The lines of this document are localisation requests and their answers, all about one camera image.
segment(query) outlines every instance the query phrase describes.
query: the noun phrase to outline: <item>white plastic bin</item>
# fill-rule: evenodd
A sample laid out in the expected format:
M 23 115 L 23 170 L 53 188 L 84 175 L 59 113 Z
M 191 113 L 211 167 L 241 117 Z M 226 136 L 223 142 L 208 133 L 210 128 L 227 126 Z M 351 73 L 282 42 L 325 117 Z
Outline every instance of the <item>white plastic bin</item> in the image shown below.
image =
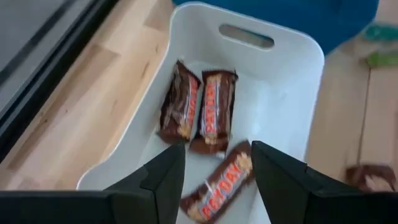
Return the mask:
M 223 24 L 271 37 L 274 46 L 262 49 L 225 37 L 219 32 Z M 243 139 L 260 140 L 304 159 L 324 64 L 319 45 L 285 27 L 207 4 L 188 3 L 173 13 L 167 54 L 122 139 L 106 161 L 80 179 L 79 190 L 105 189 L 168 147 L 155 133 L 177 59 L 200 78 L 202 70 L 211 68 L 235 69 L 239 75 L 229 148 Z M 202 183 L 220 162 L 187 151 L 183 195 Z M 262 217 L 267 214 L 256 191 L 255 183 L 244 189 L 218 223 L 247 223 L 252 211 L 253 223 L 264 223 Z M 194 222 L 180 211 L 177 223 Z

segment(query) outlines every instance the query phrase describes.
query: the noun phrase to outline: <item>candy bar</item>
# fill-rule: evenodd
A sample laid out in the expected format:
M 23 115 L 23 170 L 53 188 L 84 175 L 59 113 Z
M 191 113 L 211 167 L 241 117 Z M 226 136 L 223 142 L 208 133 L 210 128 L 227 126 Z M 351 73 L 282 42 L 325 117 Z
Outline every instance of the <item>candy bar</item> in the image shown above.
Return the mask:
M 253 180 L 251 147 L 248 141 L 244 141 L 230 152 L 199 188 L 181 199 L 180 208 L 198 223 L 214 223 L 242 188 Z
M 173 144 L 178 140 L 190 140 L 199 86 L 200 80 L 178 61 L 160 116 L 158 134 L 163 141 Z
M 203 92 L 198 131 L 190 150 L 225 157 L 231 137 L 231 123 L 238 76 L 229 71 L 203 72 Z
M 396 176 L 389 166 L 361 164 L 346 169 L 346 183 L 365 192 L 393 192 Z

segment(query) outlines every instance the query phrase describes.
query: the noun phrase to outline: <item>wooden floor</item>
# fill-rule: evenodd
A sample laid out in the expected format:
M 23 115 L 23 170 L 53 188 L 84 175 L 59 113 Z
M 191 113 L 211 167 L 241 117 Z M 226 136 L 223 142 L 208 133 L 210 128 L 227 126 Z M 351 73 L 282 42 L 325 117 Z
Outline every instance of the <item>wooden floor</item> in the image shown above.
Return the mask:
M 391 6 L 381 0 L 377 19 L 398 23 Z M 0 189 L 74 189 L 107 158 L 164 56 L 172 10 L 170 0 L 120 0 L 0 164 Z M 372 47 L 352 40 L 326 59 L 307 161 L 336 179 L 358 161 L 398 161 L 398 69 L 359 63 Z

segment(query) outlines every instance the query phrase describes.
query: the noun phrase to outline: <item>blue object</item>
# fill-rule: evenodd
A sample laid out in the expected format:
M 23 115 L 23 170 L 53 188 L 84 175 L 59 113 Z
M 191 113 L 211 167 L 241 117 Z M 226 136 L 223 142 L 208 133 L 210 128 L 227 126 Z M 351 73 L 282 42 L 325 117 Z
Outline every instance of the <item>blue object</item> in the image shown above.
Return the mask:
M 175 4 L 188 0 L 172 0 Z M 325 54 L 361 32 L 376 15 L 379 0 L 202 0 L 241 14 L 302 31 Z

